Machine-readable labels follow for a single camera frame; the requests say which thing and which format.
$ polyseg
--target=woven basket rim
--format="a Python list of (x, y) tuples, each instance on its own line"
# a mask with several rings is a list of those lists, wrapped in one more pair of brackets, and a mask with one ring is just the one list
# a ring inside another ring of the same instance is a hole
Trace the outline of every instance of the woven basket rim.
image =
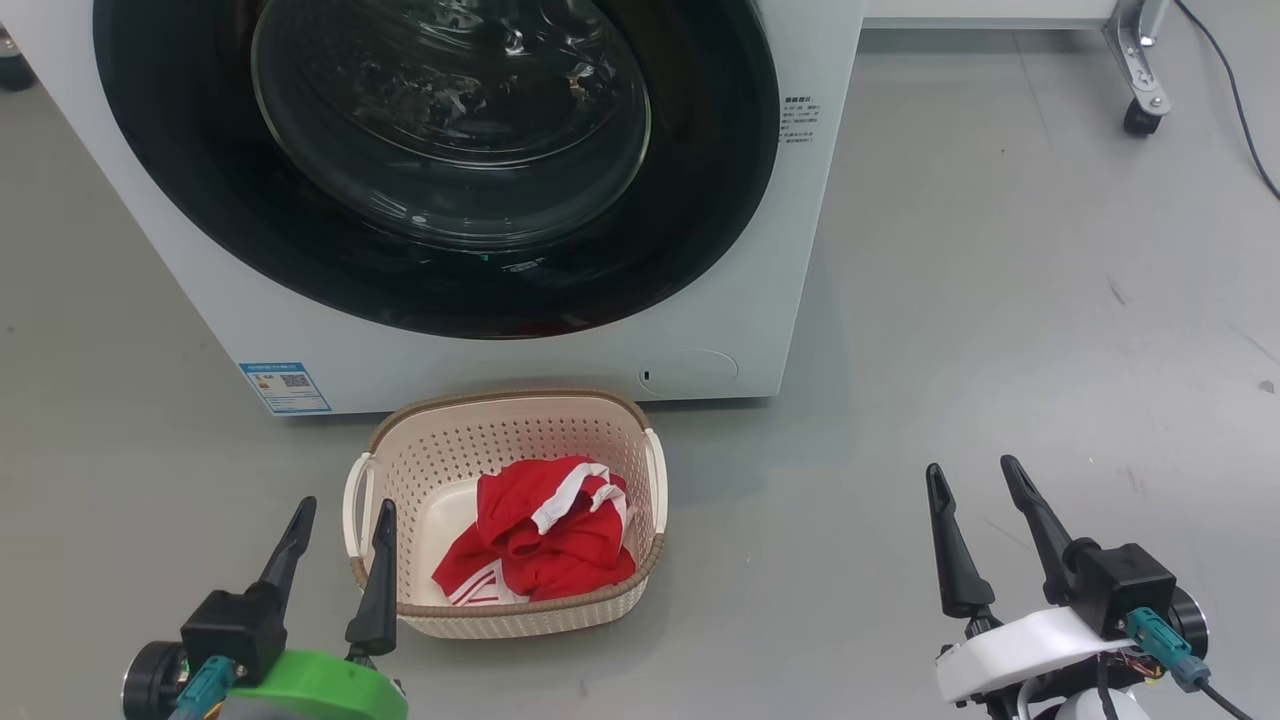
[[(410, 605), (407, 602), (396, 603), (396, 614), (401, 618), (431, 618), (436, 620), (447, 619), (479, 619), (479, 618), (512, 618), (516, 615), (535, 615), (538, 612), (556, 612), (562, 610), (576, 610), (599, 602), (608, 602), (622, 597), (635, 589), (640, 583), (649, 579), (649, 574), (658, 566), (662, 557), (662, 546), (666, 542), (666, 533), (653, 536), (653, 546), (649, 555), (636, 566), (636, 574), (616, 585), (605, 585), (595, 592), (561, 597), (557, 600), (543, 600), (538, 602), (524, 602), (520, 605), (489, 605), (483, 607), (448, 607), (443, 605)], [(358, 557), (351, 559), (351, 570), (356, 575), (356, 584), (365, 589), (369, 582), (369, 571)]]
[[(420, 402), (413, 402), (401, 407), (396, 413), (392, 413), (378, 429), (374, 430), (372, 438), (369, 441), (367, 451), (370, 455), (378, 454), (378, 446), (381, 443), (387, 433), (390, 432), (393, 427), (399, 424), (402, 420), (408, 419), (419, 413), (425, 413), (428, 410), (439, 410), (442, 407), (453, 407), (457, 405), (471, 405), (475, 402), (488, 402), (490, 400), (517, 400), (517, 398), (550, 398), (550, 397), (591, 397), (598, 400), (608, 400), (616, 405), (622, 406), (630, 413), (640, 427), (645, 430), (652, 429), (649, 424), (649, 418), (644, 414), (644, 410), (639, 405), (622, 397), (603, 389), (588, 389), (588, 388), (536, 388), (536, 389), (507, 389), (497, 392), (477, 392), (466, 395), (453, 395), (448, 397), (439, 397), (435, 400), (422, 400)], [(664, 544), (666, 533), (654, 533), (653, 544), (649, 548), (649, 555), (644, 557), (637, 565), (634, 575), (626, 580), (603, 587), (595, 592), (586, 594), (576, 594), (572, 597), (562, 597), (557, 600), (544, 600), (538, 602), (525, 602), (520, 605), (492, 605), (484, 607), (448, 607), (442, 605), (411, 605), (407, 602), (396, 603), (396, 614), (402, 618), (431, 618), (431, 619), (479, 619), (479, 618), (509, 618), (515, 615), (534, 615), (538, 612), (554, 612), (562, 610), (573, 610), (577, 607), (586, 607), (589, 605), (595, 605), (599, 602), (608, 602), (611, 600), (618, 598), (639, 584), (644, 583), (653, 569), (658, 565), (658, 560), (662, 557), (662, 547)], [(351, 559), (351, 571), (356, 575), (356, 584), (364, 591), (365, 585), (369, 583), (369, 569), (365, 568), (364, 557)]]
[(456, 407), (458, 405), (474, 405), (477, 402), (489, 402), (492, 400), (522, 400), (522, 398), (552, 398), (552, 397), (593, 397), (596, 400), (608, 400), (614, 405), (621, 405), (627, 413), (631, 414), (640, 423), (640, 427), (645, 430), (653, 429), (649, 424), (649, 418), (644, 414), (644, 410), (639, 405), (622, 397), (621, 395), (614, 395), (603, 389), (586, 389), (586, 388), (548, 388), (548, 389), (504, 389), (497, 392), (476, 392), (467, 395), (451, 395), (448, 397), (438, 397), (435, 400), (421, 400), (411, 405), (406, 405), (399, 410), (392, 413), (387, 416), (378, 429), (374, 430), (374, 436), (369, 439), (369, 446), (366, 450), (370, 455), (378, 455), (378, 446), (387, 437), (387, 433), (392, 430), (393, 427), (399, 424), (402, 420), (408, 419), (419, 413), (425, 413), (428, 410), (439, 410), (442, 407)]

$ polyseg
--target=floor stain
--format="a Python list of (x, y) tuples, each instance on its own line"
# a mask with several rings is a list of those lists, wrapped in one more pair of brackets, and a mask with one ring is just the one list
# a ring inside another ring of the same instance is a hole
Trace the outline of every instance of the floor stain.
[(1208, 570), (1204, 566), (1204, 561), (1201, 560), (1199, 544), (1196, 542), (1194, 533), (1196, 533), (1194, 529), (1189, 529), (1189, 532), (1187, 533), (1187, 546), (1188, 546), (1187, 550), (1189, 551), (1188, 555), (1192, 556), (1192, 568), (1196, 569), (1196, 577), (1199, 580), (1199, 585), (1204, 588), (1204, 596), (1206, 596), (1202, 598), (1197, 598), (1197, 603), (1207, 603), (1208, 610), (1211, 612), (1211, 615), (1208, 616), (1216, 618), (1221, 615), (1217, 607), (1217, 596), (1213, 594), (1212, 592), (1213, 585), (1210, 584), (1211, 580), (1208, 578)]
[(1277, 368), (1280, 368), (1280, 357), (1276, 357), (1275, 355), (1271, 355), (1271, 351), (1270, 351), (1270, 350), (1267, 350), (1267, 348), (1266, 348), (1266, 347), (1265, 347), (1265, 346), (1263, 346), (1263, 345), (1262, 345), (1261, 342), (1258, 342), (1258, 341), (1253, 340), (1253, 336), (1251, 336), (1249, 333), (1247, 333), (1247, 332), (1242, 331), (1240, 328), (1238, 328), (1238, 327), (1235, 327), (1235, 325), (1231, 325), (1231, 329), (1233, 329), (1233, 331), (1235, 331), (1235, 333), (1236, 333), (1238, 336), (1240, 336), (1240, 337), (1243, 337), (1244, 340), (1249, 341), (1249, 345), (1252, 345), (1253, 347), (1257, 347), (1257, 348), (1258, 348), (1258, 352), (1261, 352), (1261, 354), (1266, 355), (1266, 356), (1267, 356), (1267, 360), (1271, 360), (1272, 363), (1275, 363), (1275, 365), (1276, 365)]
[(1147, 500), (1147, 483), (1139, 480), (1137, 475), (1133, 474), (1133, 468), (1125, 465), (1124, 471), (1129, 475), (1129, 487), (1133, 488), (1133, 493)]
[(1129, 299), (1125, 296), (1124, 290), (1120, 288), (1120, 283), (1108, 275), (1107, 286), (1111, 287), (1111, 295), (1115, 296), (1116, 302), (1119, 302), (1121, 307), (1128, 307)]
[(1032, 546), (1027, 544), (1025, 542), (1023, 542), (1023, 541), (1018, 539), (1018, 537), (1016, 537), (1016, 536), (1014, 536), (1012, 533), (1010, 533), (1009, 530), (1006, 530), (1006, 529), (1001, 528), (1000, 525), (997, 525), (997, 524), (992, 523), (991, 520), (988, 520), (988, 519), (986, 519), (986, 518), (983, 518), (983, 519), (982, 519), (982, 521), (983, 521), (983, 523), (987, 523), (988, 525), (991, 525), (991, 529), (993, 529), (993, 530), (996, 530), (997, 533), (1000, 533), (1000, 534), (1005, 536), (1006, 538), (1009, 538), (1009, 541), (1010, 541), (1010, 542), (1012, 542), (1012, 543), (1014, 543), (1014, 544), (1016, 544), (1018, 547), (1020, 547), (1020, 548), (1023, 548), (1023, 550), (1025, 550), (1027, 552), (1030, 552), (1030, 553), (1033, 553), (1033, 555), (1036, 553), (1036, 548), (1033, 548)]

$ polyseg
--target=washing machine door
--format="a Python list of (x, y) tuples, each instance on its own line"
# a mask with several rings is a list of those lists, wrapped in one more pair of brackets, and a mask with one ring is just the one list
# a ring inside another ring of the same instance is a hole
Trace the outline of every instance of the washing machine door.
[(214, 241), (344, 313), (470, 338), (669, 297), (764, 193), (751, 0), (97, 0), (133, 151)]

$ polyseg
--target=motor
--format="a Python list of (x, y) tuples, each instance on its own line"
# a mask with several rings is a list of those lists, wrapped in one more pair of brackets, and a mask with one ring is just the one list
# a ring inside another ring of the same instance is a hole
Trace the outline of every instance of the motor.
[(1210, 685), (1208, 624), (1178, 579), (1142, 546), (1103, 550), (1073, 539), (1011, 455), (1000, 460), (1014, 506), (1027, 518), (1056, 607), (1001, 623), (991, 584), (978, 574), (956, 524), (942, 468), (925, 470), (942, 612), (966, 619), (965, 642), (943, 646), (938, 689), (957, 707), (973, 702), (995, 720), (1032, 720), (1030, 705), (1064, 698), (1036, 720), (1149, 720), (1128, 688), (1171, 674), (1235, 717), (1248, 715)]

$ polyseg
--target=teal connector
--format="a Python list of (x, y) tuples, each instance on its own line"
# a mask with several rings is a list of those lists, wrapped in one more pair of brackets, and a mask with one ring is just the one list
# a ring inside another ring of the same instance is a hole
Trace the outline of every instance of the teal connector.
[(1208, 680), (1208, 665), (1192, 655), (1192, 646), (1155, 610), (1139, 607), (1130, 612), (1125, 633), (1143, 652), (1169, 669), (1183, 692), (1193, 693), (1201, 689), (1199, 683)]
[(200, 666), (196, 675), (178, 696), (178, 710), (170, 717), (204, 717), (215, 705), (227, 698), (236, 684), (236, 662), (215, 655)]

